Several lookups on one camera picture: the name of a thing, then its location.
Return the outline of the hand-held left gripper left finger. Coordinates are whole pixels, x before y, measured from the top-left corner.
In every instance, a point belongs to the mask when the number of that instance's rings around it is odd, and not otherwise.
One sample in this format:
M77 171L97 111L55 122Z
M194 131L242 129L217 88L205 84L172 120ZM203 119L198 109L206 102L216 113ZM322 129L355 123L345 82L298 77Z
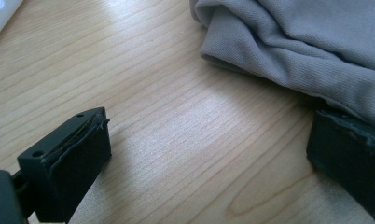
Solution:
M41 222L67 222L111 158L103 107L80 112L18 157L22 175L38 194Z

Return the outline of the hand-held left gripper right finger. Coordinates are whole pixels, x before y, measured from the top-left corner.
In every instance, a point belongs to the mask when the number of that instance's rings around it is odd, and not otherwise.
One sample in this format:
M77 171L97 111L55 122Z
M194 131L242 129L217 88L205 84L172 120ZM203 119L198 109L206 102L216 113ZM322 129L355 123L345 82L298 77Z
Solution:
M318 109L306 153L375 220L375 127L337 110Z

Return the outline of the grey cloth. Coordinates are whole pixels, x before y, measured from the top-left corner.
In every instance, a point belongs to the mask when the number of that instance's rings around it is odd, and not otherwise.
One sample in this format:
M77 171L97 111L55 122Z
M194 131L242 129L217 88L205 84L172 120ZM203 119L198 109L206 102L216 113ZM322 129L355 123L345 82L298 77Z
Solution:
M375 0L189 0L204 60L375 126Z

